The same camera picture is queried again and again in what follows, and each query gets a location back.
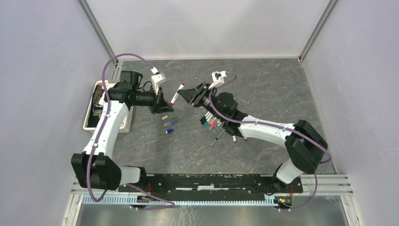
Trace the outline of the red cap white marker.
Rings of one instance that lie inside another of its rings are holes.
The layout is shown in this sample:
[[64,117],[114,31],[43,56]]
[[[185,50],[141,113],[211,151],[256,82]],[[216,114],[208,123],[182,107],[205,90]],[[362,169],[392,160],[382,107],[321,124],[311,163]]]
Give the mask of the red cap white marker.
[[170,101],[170,103],[169,103],[170,106],[173,106],[173,105],[174,105],[174,103],[176,102],[176,100],[177,100],[177,98],[178,98],[178,96],[179,96],[178,91],[182,90],[183,87],[184,87],[184,83],[181,83],[180,86],[178,87],[176,93],[174,94],[173,98],[171,99],[171,101]]

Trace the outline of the black cap white marker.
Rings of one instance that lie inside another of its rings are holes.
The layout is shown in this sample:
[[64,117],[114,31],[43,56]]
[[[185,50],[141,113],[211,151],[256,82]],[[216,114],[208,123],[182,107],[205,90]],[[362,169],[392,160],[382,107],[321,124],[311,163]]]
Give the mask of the black cap white marker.
[[207,125],[207,121],[208,121],[208,118],[209,118],[210,115],[211,115],[211,112],[207,112],[207,113],[200,119],[200,122],[201,122],[201,124],[202,124],[203,126],[206,126],[206,125]]

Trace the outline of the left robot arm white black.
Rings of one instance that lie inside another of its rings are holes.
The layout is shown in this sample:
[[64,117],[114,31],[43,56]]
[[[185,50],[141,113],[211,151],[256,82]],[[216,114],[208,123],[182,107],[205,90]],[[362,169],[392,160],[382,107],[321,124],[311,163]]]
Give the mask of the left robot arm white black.
[[104,92],[103,110],[93,136],[82,153],[71,158],[81,187],[103,190],[119,187],[122,170],[112,160],[112,153],[120,126],[133,106],[147,106],[152,114],[173,112],[160,87],[166,77],[156,69],[152,71],[150,90],[140,87],[142,74],[122,71],[120,81]]

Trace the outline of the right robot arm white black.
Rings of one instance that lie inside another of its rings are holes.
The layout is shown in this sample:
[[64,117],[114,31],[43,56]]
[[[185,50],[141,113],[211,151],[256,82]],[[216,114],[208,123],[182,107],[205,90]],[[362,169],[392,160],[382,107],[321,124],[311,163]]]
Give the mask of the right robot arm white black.
[[213,123],[233,138],[255,138],[284,147],[289,159],[282,163],[272,178],[277,192],[286,191],[291,182],[304,174],[314,174],[319,165],[330,162],[328,144],[315,128],[305,120],[296,123],[280,123],[258,119],[238,110],[233,94],[217,93],[206,83],[193,89],[178,92],[193,107],[204,107],[203,125]]

